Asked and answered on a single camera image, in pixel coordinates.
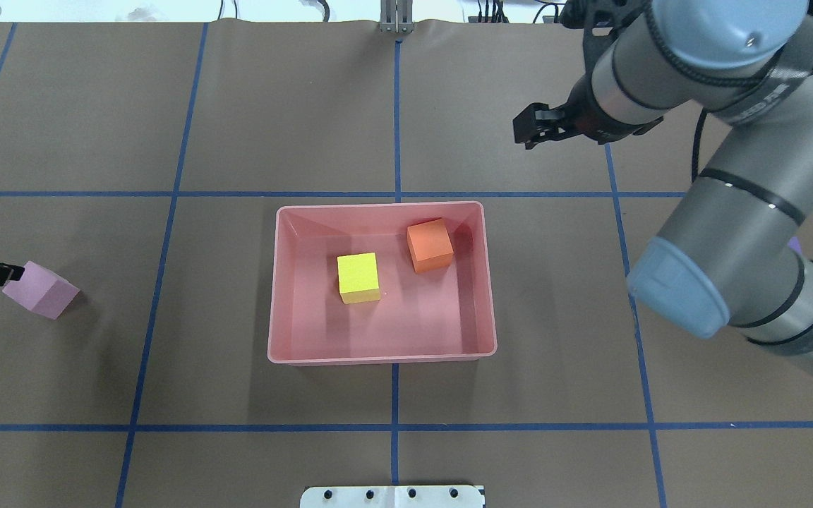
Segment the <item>orange block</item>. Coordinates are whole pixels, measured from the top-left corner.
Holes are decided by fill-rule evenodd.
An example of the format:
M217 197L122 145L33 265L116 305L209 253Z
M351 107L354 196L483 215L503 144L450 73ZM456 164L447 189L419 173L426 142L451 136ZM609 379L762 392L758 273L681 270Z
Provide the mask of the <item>orange block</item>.
M406 243L416 273L442 269L454 260L454 245L444 219L406 228Z

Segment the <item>yellow cube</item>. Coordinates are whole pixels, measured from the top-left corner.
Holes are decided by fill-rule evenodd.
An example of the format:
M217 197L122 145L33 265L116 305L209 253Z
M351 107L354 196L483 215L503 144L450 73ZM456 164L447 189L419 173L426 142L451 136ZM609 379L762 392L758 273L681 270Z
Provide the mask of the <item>yellow cube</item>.
M374 302L381 299L375 252L338 257L338 281L345 303Z

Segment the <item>gray robotic arm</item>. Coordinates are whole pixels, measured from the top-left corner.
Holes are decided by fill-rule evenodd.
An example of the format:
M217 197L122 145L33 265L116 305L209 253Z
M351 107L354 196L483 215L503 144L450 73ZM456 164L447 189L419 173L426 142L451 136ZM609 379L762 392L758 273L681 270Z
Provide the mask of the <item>gray robotic arm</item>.
M589 30L599 2L587 4ZM530 105L514 132L526 148L576 134L606 143L691 99L731 125L628 286L697 337L731 325L813 375L813 262L787 247L813 211L806 12L807 1L644 2L616 19L597 59L585 46L587 72L567 104Z

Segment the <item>white bracket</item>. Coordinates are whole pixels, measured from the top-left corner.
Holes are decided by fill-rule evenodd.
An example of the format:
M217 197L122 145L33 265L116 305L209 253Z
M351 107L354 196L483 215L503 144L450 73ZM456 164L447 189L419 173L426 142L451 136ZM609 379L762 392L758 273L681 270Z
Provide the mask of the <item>white bracket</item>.
M381 0L381 32L406 35L416 27L413 23L413 0Z
M475 485L308 488L300 508L485 508L485 488Z

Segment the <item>light blue cap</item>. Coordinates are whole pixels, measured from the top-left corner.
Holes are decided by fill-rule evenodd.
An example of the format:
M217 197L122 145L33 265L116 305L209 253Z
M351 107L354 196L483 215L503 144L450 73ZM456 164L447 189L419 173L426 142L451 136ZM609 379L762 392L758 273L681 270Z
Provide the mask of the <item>light blue cap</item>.
M737 68L777 52L793 36L809 0L653 0L661 36L701 68Z
M664 238L649 241L626 285L636 299L696 337L709 339L730 322L730 309L713 282Z

